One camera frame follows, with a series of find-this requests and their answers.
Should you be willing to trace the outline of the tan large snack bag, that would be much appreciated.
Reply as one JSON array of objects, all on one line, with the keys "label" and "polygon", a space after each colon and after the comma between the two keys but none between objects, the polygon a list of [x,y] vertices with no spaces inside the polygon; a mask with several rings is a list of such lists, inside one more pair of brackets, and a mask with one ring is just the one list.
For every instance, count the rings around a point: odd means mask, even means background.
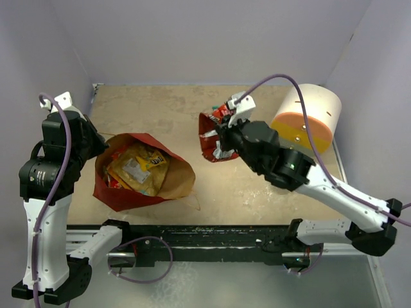
[{"label": "tan large snack bag", "polygon": [[111,155],[112,161],[107,166],[107,171],[125,189],[147,196],[156,196],[162,187],[170,164],[142,171],[136,160],[137,156],[145,157],[154,154],[161,154],[170,161],[170,156],[161,150],[136,141],[118,148]]}]

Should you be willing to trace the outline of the red chips bag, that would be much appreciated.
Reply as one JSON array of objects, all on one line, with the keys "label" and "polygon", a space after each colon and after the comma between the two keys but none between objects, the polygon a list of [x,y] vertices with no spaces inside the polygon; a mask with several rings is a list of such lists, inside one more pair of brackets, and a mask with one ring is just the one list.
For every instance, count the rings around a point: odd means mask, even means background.
[{"label": "red chips bag", "polygon": [[223,150],[220,138],[215,130],[224,116],[230,116],[230,110],[225,104],[213,107],[211,113],[201,112],[198,117],[198,136],[203,157],[212,162],[224,162],[238,158],[234,150]]}]

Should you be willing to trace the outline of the red paper bag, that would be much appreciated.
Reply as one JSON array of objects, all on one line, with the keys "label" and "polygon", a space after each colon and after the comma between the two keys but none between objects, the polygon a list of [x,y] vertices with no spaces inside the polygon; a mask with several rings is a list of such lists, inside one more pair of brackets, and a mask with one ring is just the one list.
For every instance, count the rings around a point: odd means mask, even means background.
[{"label": "red paper bag", "polygon": [[[112,161],[111,155],[123,146],[142,142],[161,150],[170,156],[170,166],[162,187],[156,196],[147,196],[133,190],[125,189],[107,171]],[[95,162],[95,184],[93,196],[112,210],[137,209],[156,205],[164,201],[178,200],[189,196],[193,191],[196,175],[191,165],[182,157],[173,153],[165,145],[148,133],[121,133],[111,137],[109,148],[99,155]]]}]

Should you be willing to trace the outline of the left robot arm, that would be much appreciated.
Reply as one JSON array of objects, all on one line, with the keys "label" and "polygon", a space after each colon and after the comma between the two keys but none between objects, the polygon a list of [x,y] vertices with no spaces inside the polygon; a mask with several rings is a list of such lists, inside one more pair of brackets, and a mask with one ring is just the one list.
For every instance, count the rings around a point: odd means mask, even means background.
[{"label": "left robot arm", "polygon": [[77,111],[50,113],[42,122],[43,139],[19,170],[20,195],[28,224],[28,260],[24,278],[12,296],[39,307],[68,304],[84,294],[92,269],[106,254],[132,245],[130,225],[109,219],[81,247],[66,252],[67,216],[85,163],[107,149],[87,116]]}]

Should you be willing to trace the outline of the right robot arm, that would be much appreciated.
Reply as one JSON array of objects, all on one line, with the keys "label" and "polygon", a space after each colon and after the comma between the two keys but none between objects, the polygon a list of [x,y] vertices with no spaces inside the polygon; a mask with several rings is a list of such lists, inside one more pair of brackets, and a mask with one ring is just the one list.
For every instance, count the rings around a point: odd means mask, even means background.
[{"label": "right robot arm", "polygon": [[381,257],[394,245],[394,220],[402,204],[381,200],[327,176],[321,166],[300,151],[282,147],[278,133],[263,121],[227,121],[216,126],[223,150],[234,150],[259,176],[274,187],[303,194],[343,215],[334,221],[294,219],[286,234],[293,251],[325,243],[350,244],[367,255]]}]

